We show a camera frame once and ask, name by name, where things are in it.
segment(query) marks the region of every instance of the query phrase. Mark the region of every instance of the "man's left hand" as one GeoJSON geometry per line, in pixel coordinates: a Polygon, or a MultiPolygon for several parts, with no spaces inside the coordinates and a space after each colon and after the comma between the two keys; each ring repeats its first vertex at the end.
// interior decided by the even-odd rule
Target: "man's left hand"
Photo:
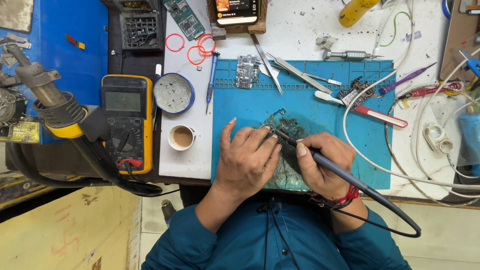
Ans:
{"type": "Polygon", "coordinates": [[[244,201],[259,192],[272,178],[278,164],[280,144],[273,135],[262,140],[270,132],[270,127],[257,130],[252,127],[240,129],[233,140],[230,135],[235,128],[236,118],[232,119],[222,130],[220,136],[220,159],[213,185],[233,199],[244,201]]]}

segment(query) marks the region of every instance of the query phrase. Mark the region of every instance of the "workbench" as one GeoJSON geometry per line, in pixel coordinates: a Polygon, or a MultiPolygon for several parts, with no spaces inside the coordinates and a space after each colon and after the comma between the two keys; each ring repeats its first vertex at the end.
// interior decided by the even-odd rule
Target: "workbench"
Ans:
{"type": "MultiPolygon", "coordinates": [[[[199,20],[209,29],[209,20],[205,11],[206,3],[204,1],[190,1],[192,9],[195,11],[199,20]]],[[[444,37],[448,26],[448,20],[444,17],[440,3],[435,0],[416,1],[416,31],[421,32],[421,37],[415,39],[412,55],[409,61],[399,70],[397,74],[405,75],[412,71],[432,64],[433,62],[441,62],[443,54],[444,37]]],[[[318,37],[330,35],[338,38],[338,42],[332,46],[332,51],[345,50],[364,50],[371,53],[375,44],[375,38],[380,33],[383,22],[389,15],[391,8],[382,10],[377,5],[371,11],[367,12],[364,17],[354,26],[345,28],[338,22],[338,14],[343,8],[341,1],[331,2],[297,2],[297,1],[279,1],[271,0],[268,6],[267,14],[267,32],[263,35],[257,35],[264,51],[268,51],[285,60],[321,60],[323,50],[315,41],[318,37]]],[[[408,12],[405,3],[400,4],[397,9],[399,11],[408,12]]],[[[109,18],[109,51],[120,47],[120,29],[118,17],[112,15],[114,11],[110,11],[109,18]]],[[[163,9],[163,19],[166,18],[166,36],[173,33],[181,33],[179,27],[173,18],[165,13],[163,9]]],[[[410,34],[410,21],[405,18],[397,19],[397,36],[394,42],[388,47],[382,47],[380,55],[385,56],[382,59],[394,60],[398,62],[404,56],[408,42],[401,41],[406,34],[410,34]]],[[[388,44],[393,34],[392,19],[387,23],[386,34],[382,44],[388,44]]],[[[179,41],[171,38],[168,41],[171,48],[179,46],[179,41]]],[[[124,74],[144,75],[155,78],[155,64],[162,63],[164,58],[164,73],[180,73],[187,78],[195,88],[196,99],[192,108],[186,113],[180,115],[172,115],[164,112],[157,112],[157,126],[154,130],[154,168],[148,174],[142,175],[140,178],[144,181],[164,182],[164,183],[180,183],[180,184],[197,184],[209,185],[211,172],[211,155],[212,155],[212,122],[213,116],[211,112],[205,115],[206,108],[206,87],[210,77],[211,58],[207,58],[199,66],[201,71],[197,70],[197,66],[190,64],[187,59],[187,51],[191,46],[197,45],[194,40],[185,42],[185,48],[180,52],[172,52],[166,49],[166,52],[160,55],[128,55],[124,59],[124,74]],[[166,134],[176,124],[184,124],[191,126],[197,132],[197,138],[192,147],[187,151],[173,150],[167,142],[166,134]]],[[[193,61],[198,61],[196,51],[191,52],[193,61]]],[[[239,54],[255,54],[258,52],[253,45],[248,34],[229,34],[226,40],[217,42],[216,51],[221,53],[220,58],[234,59],[239,54]]],[[[108,70],[109,74],[118,72],[118,57],[110,57],[108,70]]],[[[438,83],[439,65],[435,65],[428,69],[422,75],[411,81],[412,88],[414,86],[424,84],[438,83]]],[[[405,83],[397,88],[397,92],[404,92],[410,83],[405,83]]],[[[445,98],[439,94],[433,102],[431,108],[427,110],[423,123],[436,122],[435,118],[442,113],[447,114],[464,104],[465,100],[462,96],[455,98],[445,98]]],[[[413,127],[416,123],[416,117],[419,109],[423,106],[421,99],[411,98],[409,101],[410,109],[400,109],[396,107],[395,116],[407,120],[409,126],[405,129],[393,128],[393,138],[390,138],[393,151],[403,168],[411,176],[423,177],[423,173],[418,169],[411,154],[411,139],[413,127]]],[[[366,141],[365,144],[374,144],[374,141],[366,141]]],[[[80,154],[76,153],[73,146],[68,143],[57,143],[42,146],[25,146],[26,155],[35,163],[40,172],[65,173],[76,175],[95,176],[93,170],[83,160],[80,154]],[[46,162],[45,159],[55,159],[53,162],[46,162]]],[[[431,151],[427,143],[420,140],[420,156],[424,161],[426,170],[433,173],[437,180],[453,183],[455,180],[455,172],[450,167],[445,156],[438,156],[431,151]]],[[[399,169],[392,162],[392,170],[399,172],[399,169]]],[[[446,190],[440,186],[417,183],[417,185],[428,195],[435,199],[441,199],[445,202],[459,202],[464,199],[451,196],[446,190]]],[[[406,179],[391,176],[390,189],[379,190],[379,192],[388,198],[400,202],[419,202],[429,203],[419,191],[417,191],[406,179]]]]}

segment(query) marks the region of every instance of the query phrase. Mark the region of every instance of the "hand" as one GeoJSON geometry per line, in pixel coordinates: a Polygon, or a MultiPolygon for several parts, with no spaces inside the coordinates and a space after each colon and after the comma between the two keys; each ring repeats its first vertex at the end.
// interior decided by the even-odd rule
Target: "hand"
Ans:
{"type": "Polygon", "coordinates": [[[318,148],[325,157],[348,172],[355,159],[355,150],[328,132],[317,133],[297,142],[297,159],[305,184],[329,200],[345,197],[350,184],[316,163],[307,147],[318,148]]]}
{"type": "Polygon", "coordinates": [[[236,119],[233,118],[222,130],[220,159],[213,185],[217,185],[234,199],[244,201],[260,191],[272,178],[281,145],[276,144],[277,135],[273,135],[259,147],[270,131],[268,126],[257,130],[244,127],[230,142],[236,119]]]}

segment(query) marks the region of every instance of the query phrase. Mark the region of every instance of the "white table surface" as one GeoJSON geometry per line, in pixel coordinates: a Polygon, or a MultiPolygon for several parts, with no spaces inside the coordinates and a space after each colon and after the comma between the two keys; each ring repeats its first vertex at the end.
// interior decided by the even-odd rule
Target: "white table surface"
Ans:
{"type": "MultiPolygon", "coordinates": [[[[267,32],[263,35],[257,35],[257,37],[264,51],[271,52],[285,60],[321,60],[323,50],[316,45],[315,41],[318,37],[326,35],[338,38],[338,42],[332,46],[332,51],[342,52],[349,49],[364,50],[371,53],[375,38],[380,33],[383,22],[393,8],[391,6],[382,10],[381,5],[377,5],[367,12],[358,23],[347,28],[338,22],[338,14],[343,8],[341,1],[270,0],[269,2],[267,32]],[[300,15],[301,11],[305,12],[304,16],[300,15]]],[[[190,0],[189,4],[205,28],[210,29],[205,1],[190,0]]],[[[422,37],[415,40],[411,57],[398,74],[407,75],[435,61],[438,61],[439,64],[414,78],[409,89],[422,84],[437,83],[438,71],[442,62],[443,43],[448,27],[448,21],[442,13],[439,1],[417,0],[415,5],[416,31],[421,31],[422,37]]],[[[400,4],[396,13],[399,11],[410,13],[405,2],[400,4]]],[[[399,15],[396,21],[396,39],[390,46],[382,47],[380,55],[385,56],[382,58],[384,60],[393,59],[398,62],[405,55],[408,47],[408,43],[401,42],[400,39],[405,37],[405,34],[410,34],[411,29],[410,21],[404,14],[399,15]]],[[[393,32],[393,18],[391,18],[387,23],[384,40],[381,44],[388,44],[393,32]]],[[[167,36],[172,33],[182,34],[168,14],[167,36]]],[[[210,41],[205,42],[205,48],[211,48],[210,41]]],[[[180,38],[171,37],[168,40],[168,45],[172,49],[179,48],[181,45],[180,38]]],[[[188,42],[186,40],[185,48],[180,52],[167,50],[165,54],[164,73],[175,72],[185,76],[193,84],[196,98],[194,105],[186,113],[181,115],[162,114],[159,175],[210,179],[213,122],[211,112],[213,104],[210,104],[209,113],[205,115],[205,97],[212,60],[211,58],[205,59],[199,65],[203,69],[197,71],[197,66],[192,65],[186,56],[188,49],[195,45],[197,45],[197,41],[188,42]],[[167,133],[171,127],[177,124],[188,125],[195,129],[198,134],[194,144],[186,151],[176,151],[168,145],[167,133]]],[[[217,42],[216,51],[221,53],[220,58],[225,59],[235,59],[239,54],[258,55],[248,34],[227,35],[226,40],[217,42]]],[[[200,60],[196,48],[192,49],[191,57],[193,61],[200,60]]],[[[408,85],[410,83],[405,83],[399,86],[396,91],[403,92],[407,90],[408,85]]],[[[404,129],[394,126],[393,139],[391,139],[398,160],[409,175],[416,177],[424,177],[424,175],[412,157],[410,144],[411,140],[415,138],[413,127],[416,125],[416,118],[423,106],[422,102],[424,104],[426,99],[411,98],[409,101],[410,109],[396,108],[395,116],[407,120],[409,125],[404,129]]],[[[442,112],[447,115],[449,111],[454,111],[465,102],[463,96],[445,98],[444,94],[439,94],[438,97],[435,97],[432,107],[427,109],[427,113],[422,120],[422,126],[428,122],[436,123],[436,116],[442,115],[442,112]]],[[[455,132],[452,123],[449,126],[452,127],[452,132],[449,130],[448,134],[454,139],[454,143],[459,143],[459,133],[455,132]]],[[[446,156],[431,151],[423,138],[420,139],[420,158],[424,160],[423,165],[426,170],[431,173],[439,171],[433,174],[438,181],[453,182],[455,172],[449,166],[446,156]]],[[[453,155],[453,160],[456,160],[456,154],[453,155]]],[[[400,172],[393,161],[392,170],[400,172]]],[[[434,198],[440,199],[447,195],[447,191],[439,186],[424,183],[417,183],[417,185],[434,198]]],[[[396,176],[391,177],[390,189],[379,190],[379,192],[384,195],[425,198],[406,179],[396,176]]]]}

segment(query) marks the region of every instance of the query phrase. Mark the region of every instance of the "blue shirt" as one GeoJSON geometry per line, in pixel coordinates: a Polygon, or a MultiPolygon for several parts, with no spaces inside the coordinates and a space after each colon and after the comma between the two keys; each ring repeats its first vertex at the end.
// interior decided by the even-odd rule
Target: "blue shirt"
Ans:
{"type": "MultiPolygon", "coordinates": [[[[266,213],[261,204],[240,205],[215,234],[206,229],[190,206],[176,212],[142,264],[159,269],[263,269],[266,213]]],[[[311,210],[275,203],[277,224],[302,270],[411,270],[389,231],[364,223],[346,233],[333,234],[311,210]]],[[[292,256],[268,215],[267,269],[296,269],[292,256]]],[[[369,209],[368,220],[386,226],[369,209]]]]}

